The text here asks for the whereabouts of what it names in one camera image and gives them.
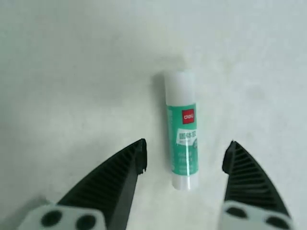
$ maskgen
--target white surface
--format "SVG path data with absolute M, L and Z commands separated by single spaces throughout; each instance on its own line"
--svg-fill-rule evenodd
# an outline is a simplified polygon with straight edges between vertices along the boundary
M 195 76 L 191 70 L 168 71 L 163 75 L 167 106 L 186 106 L 196 103 Z M 177 175 L 172 172 L 172 185 L 177 190 L 195 189 L 199 185 L 198 172 L 189 176 Z
M 60 199 L 139 138 L 128 230 L 214 229 L 224 151 L 237 140 L 307 225 L 307 2 L 2 0 L 0 217 Z M 170 180 L 161 70 L 197 76 L 200 187 Z

